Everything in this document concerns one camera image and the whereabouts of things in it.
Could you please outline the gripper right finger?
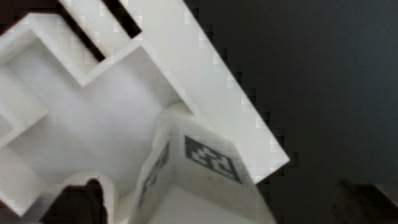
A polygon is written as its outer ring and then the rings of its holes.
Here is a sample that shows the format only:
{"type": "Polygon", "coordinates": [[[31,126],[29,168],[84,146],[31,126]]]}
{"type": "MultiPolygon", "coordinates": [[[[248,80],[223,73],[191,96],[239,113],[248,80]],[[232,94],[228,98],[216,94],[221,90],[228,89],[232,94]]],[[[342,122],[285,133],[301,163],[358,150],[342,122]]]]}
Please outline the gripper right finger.
{"type": "Polygon", "coordinates": [[[398,224],[398,205],[374,184],[340,180],[333,217],[335,224],[398,224]]]}

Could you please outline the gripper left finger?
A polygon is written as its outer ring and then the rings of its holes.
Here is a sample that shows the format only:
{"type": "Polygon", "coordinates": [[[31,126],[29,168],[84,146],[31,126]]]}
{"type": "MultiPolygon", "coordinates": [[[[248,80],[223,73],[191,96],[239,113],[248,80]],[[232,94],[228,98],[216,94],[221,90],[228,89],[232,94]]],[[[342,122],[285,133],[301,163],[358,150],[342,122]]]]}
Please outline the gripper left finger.
{"type": "Polygon", "coordinates": [[[70,185],[42,218],[43,224],[107,224],[104,188],[91,179],[84,185],[70,185]]]}

